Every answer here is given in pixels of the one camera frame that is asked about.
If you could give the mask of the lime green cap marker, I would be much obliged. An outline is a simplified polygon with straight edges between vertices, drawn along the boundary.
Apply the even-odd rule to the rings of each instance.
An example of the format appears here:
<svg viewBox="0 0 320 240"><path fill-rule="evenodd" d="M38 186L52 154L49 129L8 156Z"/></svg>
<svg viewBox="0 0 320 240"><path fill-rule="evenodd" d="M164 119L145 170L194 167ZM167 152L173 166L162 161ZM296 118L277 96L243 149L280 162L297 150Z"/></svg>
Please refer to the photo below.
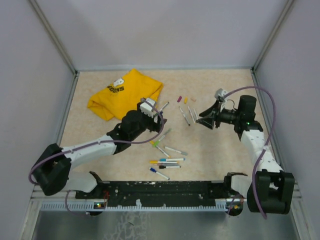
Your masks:
<svg viewBox="0 0 320 240"><path fill-rule="evenodd" d="M172 128L169 128L158 140L156 140L152 146L156 147L165 137L168 133L170 133L172 131Z"/></svg>

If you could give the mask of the yellow cap rainbow marker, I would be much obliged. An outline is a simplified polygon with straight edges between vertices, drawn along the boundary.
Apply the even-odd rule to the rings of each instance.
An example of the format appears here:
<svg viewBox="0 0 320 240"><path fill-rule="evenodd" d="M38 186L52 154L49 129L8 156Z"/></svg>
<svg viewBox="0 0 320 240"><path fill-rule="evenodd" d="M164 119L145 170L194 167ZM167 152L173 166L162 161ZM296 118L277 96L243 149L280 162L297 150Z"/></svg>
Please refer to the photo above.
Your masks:
<svg viewBox="0 0 320 240"><path fill-rule="evenodd" d="M192 112L191 108L189 107L189 105L187 105L187 108L188 108L189 114L190 114L190 116L191 116L191 119L192 119L193 123L195 124L195 123L196 123L196 120L195 120L195 118L194 118L194 116L193 116L193 112Z"/></svg>

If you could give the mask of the grey cap marker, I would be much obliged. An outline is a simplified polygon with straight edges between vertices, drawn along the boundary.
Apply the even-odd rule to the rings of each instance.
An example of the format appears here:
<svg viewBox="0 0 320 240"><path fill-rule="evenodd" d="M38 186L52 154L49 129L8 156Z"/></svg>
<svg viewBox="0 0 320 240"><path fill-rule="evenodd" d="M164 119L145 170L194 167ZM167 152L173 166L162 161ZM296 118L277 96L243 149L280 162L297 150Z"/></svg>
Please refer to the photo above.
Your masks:
<svg viewBox="0 0 320 240"><path fill-rule="evenodd" d="M171 152L175 152L175 153L178 153L178 154L181 154L183 156L187 156L188 153L187 152L184 152L184 151L181 151L181 150L177 150L177 149L174 149L174 148L171 148L171 147L168 147L168 146L165 146L164 147L166 150L169 150Z"/></svg>

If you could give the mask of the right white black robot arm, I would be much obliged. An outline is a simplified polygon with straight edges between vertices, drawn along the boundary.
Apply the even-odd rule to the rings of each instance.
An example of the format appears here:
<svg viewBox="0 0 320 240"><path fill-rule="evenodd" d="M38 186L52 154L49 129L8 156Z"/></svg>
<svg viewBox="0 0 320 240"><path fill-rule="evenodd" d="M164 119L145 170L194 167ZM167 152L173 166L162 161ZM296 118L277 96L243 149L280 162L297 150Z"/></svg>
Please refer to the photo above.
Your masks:
<svg viewBox="0 0 320 240"><path fill-rule="evenodd" d="M222 94L216 94L215 98L215 103L202 112L196 122L209 129L218 128L222 123L232 125L254 164L251 176L229 173L229 182L223 185L224 194L229 198L241 195L253 213L288 214L295 178L277 163L265 141L263 128L255 119L257 99L242 95L236 109L226 109L227 101Z"/></svg>

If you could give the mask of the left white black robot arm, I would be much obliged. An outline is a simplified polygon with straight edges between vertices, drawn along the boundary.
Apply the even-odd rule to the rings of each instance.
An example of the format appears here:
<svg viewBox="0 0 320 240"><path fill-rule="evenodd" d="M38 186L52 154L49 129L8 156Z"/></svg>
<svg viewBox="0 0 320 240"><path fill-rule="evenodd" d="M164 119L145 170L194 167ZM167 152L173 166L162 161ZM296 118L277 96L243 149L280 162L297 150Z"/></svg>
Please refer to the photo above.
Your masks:
<svg viewBox="0 0 320 240"><path fill-rule="evenodd" d="M96 174L75 172L74 169L137 145L136 138L146 130L160 134L166 122L162 114L149 116L141 110L130 110L113 130L96 140L69 147L60 147L56 143L48 145L32 166L28 180L40 186L45 196L77 191L97 199L103 195L104 186Z"/></svg>

